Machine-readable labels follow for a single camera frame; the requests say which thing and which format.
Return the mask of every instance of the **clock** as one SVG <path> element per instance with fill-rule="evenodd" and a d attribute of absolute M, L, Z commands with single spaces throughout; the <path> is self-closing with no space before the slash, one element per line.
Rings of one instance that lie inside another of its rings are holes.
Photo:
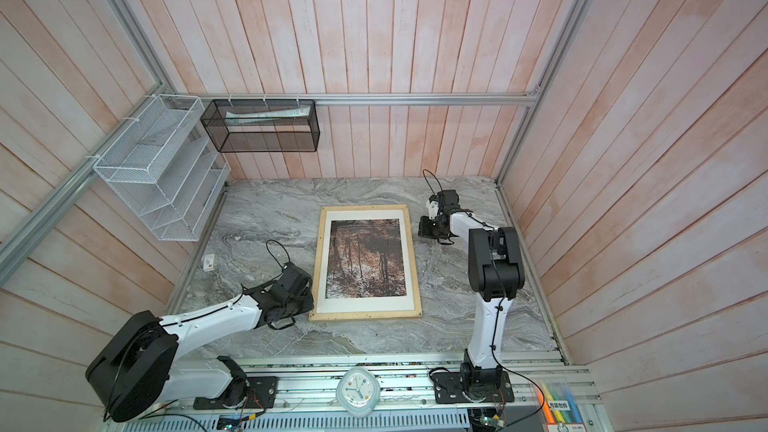
<path fill-rule="evenodd" d="M 381 386 L 368 370 L 353 367 L 341 378 L 336 387 L 336 400 L 353 417 L 363 418 L 379 403 Z"/>

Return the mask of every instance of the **forest photograph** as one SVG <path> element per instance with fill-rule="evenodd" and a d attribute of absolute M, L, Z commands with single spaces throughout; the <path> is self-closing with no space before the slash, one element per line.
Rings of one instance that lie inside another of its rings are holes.
<path fill-rule="evenodd" d="M 400 241 L 398 218 L 332 221 L 326 298 L 405 296 Z"/>

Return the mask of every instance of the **white mesh shelf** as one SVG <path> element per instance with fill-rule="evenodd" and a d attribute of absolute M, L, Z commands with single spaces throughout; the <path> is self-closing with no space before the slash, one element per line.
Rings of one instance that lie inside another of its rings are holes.
<path fill-rule="evenodd" d="M 156 183 L 201 115 L 199 97 L 155 97 L 94 170 L 107 182 Z"/>
<path fill-rule="evenodd" d="M 229 175 L 208 137 L 187 139 L 202 111 L 199 97 L 154 98 L 94 167 L 161 240 L 197 241 Z"/>

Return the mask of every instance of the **gray marble tabletop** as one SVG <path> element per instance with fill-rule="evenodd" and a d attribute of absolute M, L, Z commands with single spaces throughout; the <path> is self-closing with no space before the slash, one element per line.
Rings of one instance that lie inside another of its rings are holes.
<path fill-rule="evenodd" d="M 441 178 L 441 182 L 444 188 L 456 189 L 462 207 L 475 211 L 489 223 L 506 223 L 490 178 Z M 264 327 L 232 334 L 187 357 L 394 354 L 466 348 L 475 317 L 475 296 L 466 273 L 467 244 L 454 239 L 455 245 L 441 246 L 417 235 L 418 219 L 426 213 L 430 194 L 423 178 L 231 183 L 205 251 L 216 254 L 215 269 L 204 272 L 198 267 L 182 303 L 182 312 L 225 301 L 239 293 L 240 284 L 253 287 L 277 274 L 278 265 L 264 245 L 269 238 L 282 242 L 291 260 L 312 274 L 323 206 L 407 204 L 423 316 L 409 320 L 311 323 L 303 315 L 297 318 L 295 327 L 283 331 Z M 556 343 L 542 318 L 530 281 L 526 281 L 507 317 L 502 350 L 554 349 Z"/>

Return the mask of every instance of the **framed picture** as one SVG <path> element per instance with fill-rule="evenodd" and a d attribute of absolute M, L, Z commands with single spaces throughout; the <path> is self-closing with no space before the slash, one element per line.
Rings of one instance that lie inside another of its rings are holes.
<path fill-rule="evenodd" d="M 323 207 L 310 321 L 419 318 L 408 206 Z"/>

